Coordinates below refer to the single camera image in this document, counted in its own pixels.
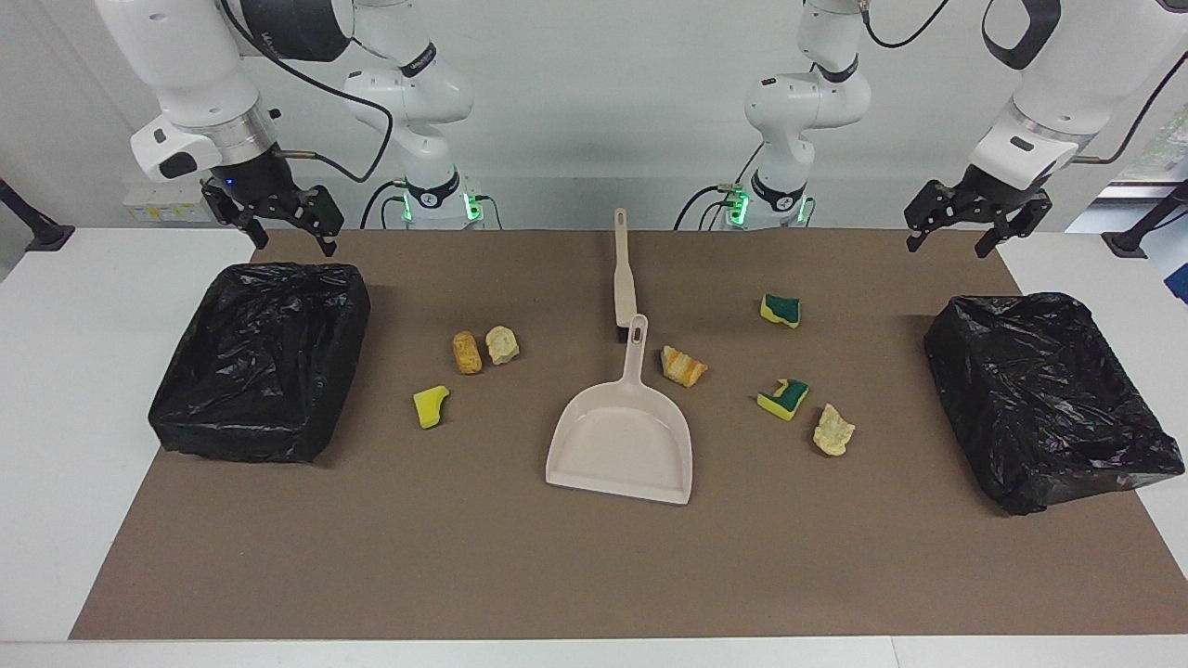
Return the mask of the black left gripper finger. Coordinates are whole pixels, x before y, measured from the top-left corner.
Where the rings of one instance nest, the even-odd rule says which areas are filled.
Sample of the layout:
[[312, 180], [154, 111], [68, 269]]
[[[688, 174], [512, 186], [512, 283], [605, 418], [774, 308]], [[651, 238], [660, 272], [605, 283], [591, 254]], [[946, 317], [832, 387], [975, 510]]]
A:
[[966, 191], [958, 185], [942, 185], [939, 181], [925, 182], [905, 207], [905, 223], [910, 231], [906, 240], [908, 251], [917, 252], [925, 242], [925, 237], [934, 231], [962, 223], [973, 204], [975, 204], [975, 193]]
[[1053, 208], [1053, 200], [1045, 190], [1040, 190], [1031, 198], [1015, 212], [1015, 218], [1009, 218], [999, 206], [980, 206], [977, 212], [986, 215], [986, 223], [991, 227], [975, 244], [977, 258], [987, 258], [994, 248], [1010, 239], [1031, 237], [1040, 221]]

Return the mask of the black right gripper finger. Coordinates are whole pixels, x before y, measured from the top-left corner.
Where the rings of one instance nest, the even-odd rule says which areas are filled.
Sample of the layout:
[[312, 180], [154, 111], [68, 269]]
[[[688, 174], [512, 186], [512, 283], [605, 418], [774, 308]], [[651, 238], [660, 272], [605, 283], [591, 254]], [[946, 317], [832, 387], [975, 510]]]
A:
[[202, 181], [202, 196], [207, 206], [211, 208], [213, 219], [219, 225], [230, 225], [230, 227], [242, 232], [246, 237], [249, 237], [251, 242], [257, 250], [266, 247], [270, 238], [263, 228], [263, 223], [259, 223], [259, 220], [255, 219], [251, 206], [240, 208], [213, 179]]
[[310, 234], [326, 258], [334, 257], [345, 218], [326, 185], [285, 193], [283, 216], [293, 228]]

